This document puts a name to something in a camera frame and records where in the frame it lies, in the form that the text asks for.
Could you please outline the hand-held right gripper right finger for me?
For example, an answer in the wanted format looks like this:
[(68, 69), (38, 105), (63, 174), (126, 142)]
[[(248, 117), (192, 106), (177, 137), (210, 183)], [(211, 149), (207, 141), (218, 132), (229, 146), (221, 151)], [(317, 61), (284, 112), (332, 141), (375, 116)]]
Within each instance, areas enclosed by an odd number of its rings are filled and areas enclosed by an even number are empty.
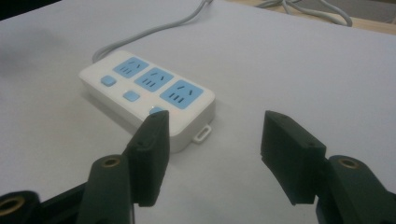
[(325, 153), (292, 118), (265, 112), (262, 161), (291, 204), (315, 203), (319, 224), (396, 224), (396, 194), (362, 161)]

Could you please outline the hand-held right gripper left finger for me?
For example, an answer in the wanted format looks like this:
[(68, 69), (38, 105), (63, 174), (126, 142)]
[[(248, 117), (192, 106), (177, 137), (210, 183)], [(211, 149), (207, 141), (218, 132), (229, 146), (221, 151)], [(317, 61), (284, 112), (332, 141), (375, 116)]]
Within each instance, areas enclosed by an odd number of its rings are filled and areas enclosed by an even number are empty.
[(92, 165), (77, 224), (135, 224), (134, 207), (158, 199), (170, 155), (169, 112), (146, 117), (120, 155)]

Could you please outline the white blue power strip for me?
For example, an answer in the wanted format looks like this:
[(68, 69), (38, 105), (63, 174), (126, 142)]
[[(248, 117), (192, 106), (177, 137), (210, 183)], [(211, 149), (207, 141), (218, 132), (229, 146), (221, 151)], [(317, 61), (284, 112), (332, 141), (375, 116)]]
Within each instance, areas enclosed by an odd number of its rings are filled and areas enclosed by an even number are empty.
[(130, 52), (105, 57), (79, 78), (91, 95), (136, 128), (147, 116), (168, 111), (173, 152), (204, 142), (212, 131), (213, 91)]

